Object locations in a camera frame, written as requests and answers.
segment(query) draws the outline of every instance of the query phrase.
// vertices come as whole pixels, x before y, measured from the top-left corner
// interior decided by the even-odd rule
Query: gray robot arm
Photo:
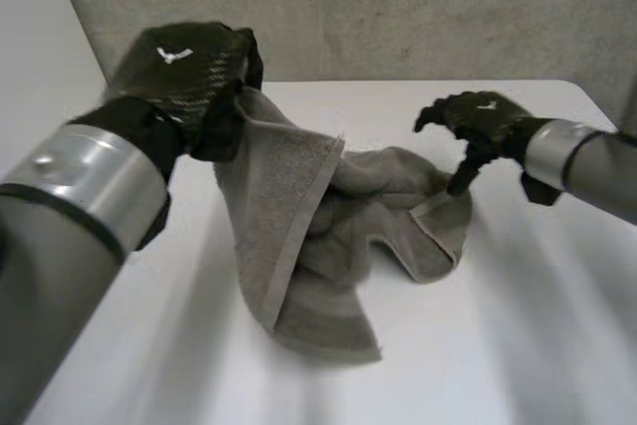
[[[119,99],[1,182],[0,423],[26,417],[126,256],[162,229],[182,147],[157,108]]]
[[[554,119],[531,138],[525,171],[536,180],[637,224],[637,140]]]

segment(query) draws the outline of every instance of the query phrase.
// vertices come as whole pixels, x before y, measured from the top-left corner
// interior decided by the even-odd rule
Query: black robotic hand
[[[458,139],[469,141],[466,157],[447,185],[452,196],[462,194],[480,168],[496,158],[513,158],[524,167],[525,150],[532,134],[547,118],[535,118],[521,106],[496,92],[464,92],[438,99],[422,108],[414,124],[419,132],[428,123],[449,128]],[[525,190],[535,185],[523,175]]]
[[[105,103],[122,97],[172,118],[185,151],[206,161],[232,159],[243,135],[235,96],[261,88],[263,63],[250,29],[183,23],[144,30],[116,69]]]

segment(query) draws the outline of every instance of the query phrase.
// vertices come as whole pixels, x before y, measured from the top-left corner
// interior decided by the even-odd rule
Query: towel
[[[388,248],[418,283],[444,277],[462,254],[469,194],[447,196],[449,174],[405,149],[343,151],[341,138],[294,125],[259,91],[246,89],[238,105],[239,152],[214,167],[250,312],[301,353],[380,359],[355,293],[369,245]]]

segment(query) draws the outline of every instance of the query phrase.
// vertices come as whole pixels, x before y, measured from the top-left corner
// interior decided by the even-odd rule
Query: towel hem
[[[301,212],[297,214],[290,225],[288,236],[277,260],[275,272],[270,279],[270,286],[261,302],[259,322],[268,330],[273,330],[277,323],[301,245],[340,161],[343,148],[344,141],[340,138],[337,139],[306,194],[302,206],[299,207]]]

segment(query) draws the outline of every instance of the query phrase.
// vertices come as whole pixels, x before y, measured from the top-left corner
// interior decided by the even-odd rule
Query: white logo
[[[157,53],[163,57],[164,62],[168,65],[172,64],[175,60],[183,59],[184,57],[194,54],[190,49],[186,49],[178,54],[166,54],[161,47],[157,47]]]
[[[491,102],[487,106],[478,106],[479,109],[496,109],[496,103]]]

